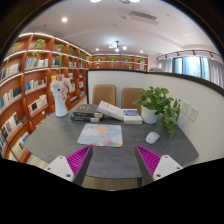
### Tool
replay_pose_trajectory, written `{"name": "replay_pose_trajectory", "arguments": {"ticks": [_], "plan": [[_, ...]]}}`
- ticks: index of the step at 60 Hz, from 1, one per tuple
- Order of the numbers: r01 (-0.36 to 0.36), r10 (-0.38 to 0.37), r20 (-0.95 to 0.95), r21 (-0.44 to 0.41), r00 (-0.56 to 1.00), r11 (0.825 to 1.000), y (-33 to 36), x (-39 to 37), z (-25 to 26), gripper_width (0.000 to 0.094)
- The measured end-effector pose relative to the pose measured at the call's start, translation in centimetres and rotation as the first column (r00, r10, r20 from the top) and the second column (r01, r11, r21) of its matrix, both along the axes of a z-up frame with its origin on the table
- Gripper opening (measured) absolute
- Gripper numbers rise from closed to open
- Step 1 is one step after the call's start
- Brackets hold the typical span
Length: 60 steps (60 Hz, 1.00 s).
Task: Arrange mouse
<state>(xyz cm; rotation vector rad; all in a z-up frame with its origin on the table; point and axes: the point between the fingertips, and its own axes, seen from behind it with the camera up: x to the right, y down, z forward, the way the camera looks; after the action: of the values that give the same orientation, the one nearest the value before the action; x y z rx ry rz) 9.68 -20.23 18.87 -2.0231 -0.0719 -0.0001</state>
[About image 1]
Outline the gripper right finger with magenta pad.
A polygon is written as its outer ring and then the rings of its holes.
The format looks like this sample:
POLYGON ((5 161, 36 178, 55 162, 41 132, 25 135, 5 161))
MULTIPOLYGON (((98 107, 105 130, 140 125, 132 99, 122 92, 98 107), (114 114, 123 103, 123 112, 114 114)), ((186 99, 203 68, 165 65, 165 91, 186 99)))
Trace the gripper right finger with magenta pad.
POLYGON ((135 146, 135 157, 145 185, 182 169, 169 155, 160 156, 140 145, 135 146))

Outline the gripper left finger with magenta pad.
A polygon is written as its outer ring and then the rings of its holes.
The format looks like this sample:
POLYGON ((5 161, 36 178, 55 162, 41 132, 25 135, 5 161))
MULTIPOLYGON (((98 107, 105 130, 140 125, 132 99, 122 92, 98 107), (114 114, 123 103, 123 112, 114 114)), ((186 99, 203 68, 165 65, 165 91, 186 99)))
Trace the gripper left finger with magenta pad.
POLYGON ((45 168, 45 170, 81 186, 92 155, 92 146, 88 145, 67 157, 62 155, 58 156, 45 168))

